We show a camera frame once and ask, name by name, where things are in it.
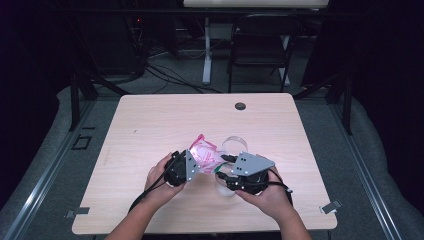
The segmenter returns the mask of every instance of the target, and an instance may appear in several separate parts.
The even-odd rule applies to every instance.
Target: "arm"
[[[268,176],[269,181],[279,181],[272,172],[269,172]],[[280,227],[282,239],[312,239],[282,187],[270,185],[257,196],[239,190],[236,194],[272,217]]]
[[[171,159],[171,153],[158,162],[149,171],[144,189],[149,188],[165,170],[165,164]],[[183,188],[184,184],[178,187],[171,187],[162,179],[157,186],[144,199],[137,204],[131,212],[115,227],[106,239],[137,239],[143,237],[150,220],[156,211],[169,202]]]

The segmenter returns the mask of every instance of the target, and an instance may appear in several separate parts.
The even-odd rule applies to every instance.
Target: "pink object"
[[[221,158],[223,152],[218,151],[215,145],[206,141],[203,134],[200,134],[190,146],[190,152],[199,164],[201,173],[215,173],[214,170],[225,163],[225,160]]]

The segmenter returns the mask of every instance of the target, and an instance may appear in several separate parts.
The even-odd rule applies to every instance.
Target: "chair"
[[[288,15],[249,14],[239,18],[231,32],[228,92],[231,92],[233,66],[272,68],[272,72],[285,68],[280,88],[283,92],[294,40],[301,30],[300,21]],[[283,36],[289,37],[286,47]]]

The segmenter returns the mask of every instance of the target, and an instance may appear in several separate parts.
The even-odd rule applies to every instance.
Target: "chair backrest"
[[[250,35],[297,35],[301,31],[301,23],[289,15],[249,14],[238,19],[234,30]]]

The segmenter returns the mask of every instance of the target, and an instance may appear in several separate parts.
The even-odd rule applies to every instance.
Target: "wooden table top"
[[[246,109],[235,109],[238,102]],[[336,227],[335,215],[319,210],[330,200],[291,95],[179,94],[121,98],[80,205],[89,213],[76,216],[73,232],[111,232],[143,192],[150,168],[199,134],[218,148],[229,136],[243,138],[250,153],[276,162],[306,228]],[[214,175],[198,174],[159,209],[146,233],[279,230],[258,208],[220,195],[214,184]]]
[[[326,8],[328,0],[184,0],[185,7]]]

